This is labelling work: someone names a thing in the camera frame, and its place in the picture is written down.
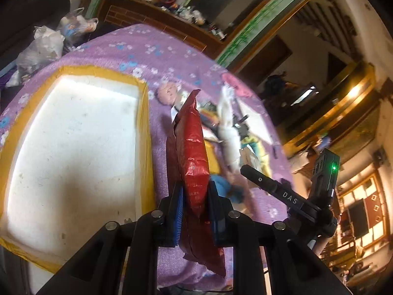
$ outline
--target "brick pattern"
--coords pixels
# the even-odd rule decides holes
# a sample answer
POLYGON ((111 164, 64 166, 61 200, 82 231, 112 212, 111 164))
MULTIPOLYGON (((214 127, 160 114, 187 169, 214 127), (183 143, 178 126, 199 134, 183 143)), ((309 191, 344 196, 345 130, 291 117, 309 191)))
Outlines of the brick pattern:
POLYGON ((155 27, 156 29, 159 29, 176 37, 177 39, 183 41, 184 43, 194 47, 201 52, 203 52, 206 48, 206 44, 202 43, 201 41, 191 36, 188 36, 185 33, 180 32, 172 27, 166 26, 164 23, 161 23, 139 13, 120 8, 115 5, 111 5, 111 7, 109 8, 108 13, 105 17, 105 22, 119 25, 121 27, 127 27, 136 23, 146 23, 152 27, 155 27))

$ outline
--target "bed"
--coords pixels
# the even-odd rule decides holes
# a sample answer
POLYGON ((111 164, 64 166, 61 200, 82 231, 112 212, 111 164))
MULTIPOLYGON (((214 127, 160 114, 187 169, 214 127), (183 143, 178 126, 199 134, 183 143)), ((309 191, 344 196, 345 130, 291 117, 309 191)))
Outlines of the bed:
MULTIPOLYGON (((164 106, 156 99, 155 92, 158 86, 168 81, 177 82, 189 91, 201 89, 198 99, 217 103, 224 83, 223 74, 228 75, 228 71, 173 36, 150 26, 137 24, 118 29, 81 45, 76 51, 42 69, 24 85, 0 116, 0 150, 7 141, 9 129, 15 119, 43 81, 61 67, 86 65, 129 74, 147 84, 154 190, 158 202, 168 195, 165 142, 171 123, 170 106, 164 106)), ((263 146, 270 156, 272 178, 292 181, 286 157, 262 101, 246 86, 242 87, 247 90, 248 96, 238 97, 240 102, 234 103, 234 111, 239 112, 238 103, 242 103, 251 113, 259 113, 263 120, 263 146)), ((286 217, 286 206, 257 188, 250 190, 249 209, 253 214, 253 220, 260 222, 272 223, 286 217)), ((95 231, 96 228, 91 228, 91 235, 95 231)), ((188 262, 182 257, 183 252, 178 247, 159 250, 159 286, 181 283, 195 289, 211 290, 231 283, 231 249, 225 249, 225 279, 212 274, 206 267, 188 262)))

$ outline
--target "wooden furniture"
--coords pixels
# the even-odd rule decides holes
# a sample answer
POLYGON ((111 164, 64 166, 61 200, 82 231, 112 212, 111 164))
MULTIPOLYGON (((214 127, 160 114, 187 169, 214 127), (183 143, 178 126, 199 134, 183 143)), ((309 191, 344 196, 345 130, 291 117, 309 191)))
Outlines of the wooden furniture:
POLYGON ((213 34, 145 0, 102 0, 98 19, 121 27, 146 23, 214 59, 223 44, 213 34))
MULTIPOLYGON (((254 17, 255 14, 265 6, 270 0, 263 0, 252 13, 241 23, 236 29, 227 37, 226 43, 229 43, 241 31, 241 29, 254 17)), ((294 0, 287 6, 274 20, 263 29, 260 33, 259 39, 255 38, 246 49, 244 49, 239 56, 228 66, 228 69, 234 74, 241 74, 242 70, 246 68, 247 64, 262 50, 266 42, 272 38, 280 27, 288 21, 296 12, 298 12, 310 0, 294 0)))
POLYGON ((375 85, 374 67, 350 63, 323 90, 277 127, 287 157, 306 148, 316 136, 331 130, 370 93, 375 85))
POLYGON ((258 93, 261 82, 278 68, 292 51, 278 36, 274 36, 266 46, 252 58, 238 73, 238 77, 258 93))
POLYGON ((340 222, 340 227, 341 227, 341 245, 353 242, 355 240, 354 237, 354 227, 352 222, 349 219, 349 213, 348 210, 345 210, 343 213, 341 213, 341 222, 340 222))
MULTIPOLYGON (((387 239, 387 237, 390 235, 390 220, 386 207, 386 196, 384 193, 384 188, 377 170, 348 190, 337 192, 337 198, 340 200, 340 204, 343 206, 343 208, 345 208, 342 214, 344 214, 346 210, 349 210, 353 204, 363 201, 368 227, 373 228, 380 222, 383 223, 383 234, 374 236, 375 232, 372 233, 373 237, 372 239, 367 239, 367 244, 365 244, 365 241, 362 240, 362 247, 369 249, 387 239), (352 198, 346 199, 345 197, 350 194, 352 195, 352 198), (346 205, 345 200, 354 202, 350 205, 346 205)), ((345 217, 342 215, 341 221, 345 221, 346 219, 351 222, 354 220, 351 219, 350 216, 345 217)))

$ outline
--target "white plastic bag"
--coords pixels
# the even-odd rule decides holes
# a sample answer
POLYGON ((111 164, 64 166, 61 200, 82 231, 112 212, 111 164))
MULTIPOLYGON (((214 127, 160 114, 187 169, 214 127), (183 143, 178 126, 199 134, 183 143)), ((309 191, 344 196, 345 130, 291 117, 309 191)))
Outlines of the white plastic bag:
POLYGON ((85 19, 82 16, 84 8, 78 8, 69 12, 66 16, 62 17, 57 29, 65 36, 66 49, 73 51, 75 45, 85 33, 93 32, 98 25, 98 19, 85 19))
POLYGON ((21 84, 21 79, 19 75, 19 71, 16 70, 14 74, 9 78, 8 82, 5 84, 6 88, 10 88, 11 86, 18 86, 21 84))
POLYGON ((34 72, 61 58, 64 36, 48 27, 37 27, 34 41, 16 59, 19 76, 28 80, 34 72))
POLYGON ((298 170, 302 169, 304 165, 307 165, 309 163, 307 155, 308 151, 305 150, 296 154, 288 160, 291 173, 297 172, 298 170))
POLYGON ((231 88, 224 85, 221 88, 217 115, 220 124, 218 126, 219 139, 223 145, 225 164, 229 165, 232 172, 240 170, 240 135, 237 128, 233 127, 233 109, 231 104, 231 88))

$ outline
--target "red plastic packaging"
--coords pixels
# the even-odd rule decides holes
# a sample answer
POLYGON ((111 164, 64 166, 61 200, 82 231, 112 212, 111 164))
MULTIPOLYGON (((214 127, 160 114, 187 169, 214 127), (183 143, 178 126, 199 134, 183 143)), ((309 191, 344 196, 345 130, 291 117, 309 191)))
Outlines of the red plastic packaging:
POLYGON ((171 193, 177 180, 184 183, 185 206, 179 242, 184 258, 225 277, 224 252, 214 245, 206 206, 210 174, 197 110, 199 91, 194 90, 188 96, 167 138, 168 188, 171 193))

